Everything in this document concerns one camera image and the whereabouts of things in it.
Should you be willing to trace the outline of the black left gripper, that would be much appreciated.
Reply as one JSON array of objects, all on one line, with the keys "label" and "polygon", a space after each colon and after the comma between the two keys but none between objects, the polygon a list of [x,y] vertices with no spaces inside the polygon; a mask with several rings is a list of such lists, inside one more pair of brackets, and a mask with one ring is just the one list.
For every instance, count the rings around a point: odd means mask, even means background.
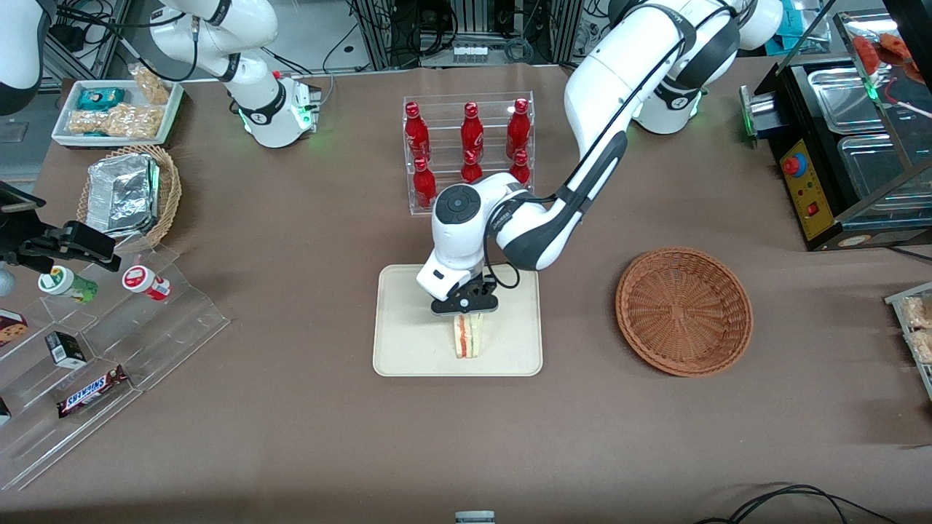
[{"label": "black left gripper", "polygon": [[498,296],[493,294],[498,284],[498,278],[490,273],[480,272],[466,283],[466,295],[469,298],[462,293],[454,293],[442,301],[433,299],[430,302],[430,311],[439,317],[494,312],[499,308]]}]

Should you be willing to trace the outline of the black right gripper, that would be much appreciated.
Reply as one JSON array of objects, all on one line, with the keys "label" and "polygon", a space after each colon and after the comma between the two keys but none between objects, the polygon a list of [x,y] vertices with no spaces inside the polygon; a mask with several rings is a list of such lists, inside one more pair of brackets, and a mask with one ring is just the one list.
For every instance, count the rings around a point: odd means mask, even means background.
[{"label": "black right gripper", "polygon": [[86,223],[69,221],[55,228],[32,215],[3,215],[1,222],[1,258],[7,265],[52,269],[61,249],[65,259],[83,260],[106,271],[117,272],[121,266],[114,252],[116,240]]}]

